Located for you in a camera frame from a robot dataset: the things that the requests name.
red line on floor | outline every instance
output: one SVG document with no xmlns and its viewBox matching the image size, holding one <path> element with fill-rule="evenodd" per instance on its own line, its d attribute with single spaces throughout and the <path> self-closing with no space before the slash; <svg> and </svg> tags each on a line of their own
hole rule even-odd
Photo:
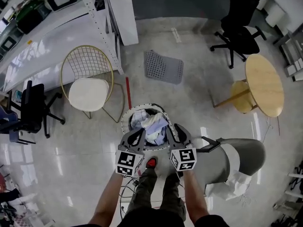
<svg viewBox="0 0 303 227">
<path fill-rule="evenodd" d="M 129 90 L 129 80 L 128 77 L 126 77 L 126 90 L 127 90 L 127 99 L 128 99 L 128 108 L 132 108 L 132 101 L 131 101 L 131 92 Z"/>
</svg>

person's right arm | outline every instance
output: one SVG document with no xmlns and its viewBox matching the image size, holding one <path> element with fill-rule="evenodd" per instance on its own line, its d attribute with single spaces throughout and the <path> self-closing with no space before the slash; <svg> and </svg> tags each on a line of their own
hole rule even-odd
<svg viewBox="0 0 303 227">
<path fill-rule="evenodd" d="M 183 172 L 185 187 L 185 203 L 189 217 L 193 224 L 203 216 L 209 215 L 201 189 L 193 170 Z"/>
</svg>

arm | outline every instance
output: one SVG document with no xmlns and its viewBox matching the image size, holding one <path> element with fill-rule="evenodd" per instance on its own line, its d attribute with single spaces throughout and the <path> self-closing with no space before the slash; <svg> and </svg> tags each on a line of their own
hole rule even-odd
<svg viewBox="0 0 303 227">
<path fill-rule="evenodd" d="M 185 203 L 193 224 L 205 215 L 209 215 L 204 198 L 204 191 L 196 180 L 193 170 L 184 171 Z"/>
<path fill-rule="evenodd" d="M 123 175 L 113 172 L 89 224 L 109 227 L 117 207 Z"/>
</svg>

person's left arm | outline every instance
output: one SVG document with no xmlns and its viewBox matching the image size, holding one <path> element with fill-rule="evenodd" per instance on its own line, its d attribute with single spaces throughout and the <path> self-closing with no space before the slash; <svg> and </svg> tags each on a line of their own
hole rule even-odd
<svg viewBox="0 0 303 227">
<path fill-rule="evenodd" d="M 113 172 L 96 207 L 89 224 L 109 227 L 117 207 L 123 175 Z"/>
</svg>

perforated mat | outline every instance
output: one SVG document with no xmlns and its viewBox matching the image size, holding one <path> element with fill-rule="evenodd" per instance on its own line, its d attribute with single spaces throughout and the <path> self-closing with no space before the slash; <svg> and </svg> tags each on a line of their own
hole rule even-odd
<svg viewBox="0 0 303 227">
<path fill-rule="evenodd" d="M 183 61 L 161 56 L 151 51 L 144 53 L 145 76 L 155 80 L 179 84 L 182 80 Z"/>
</svg>

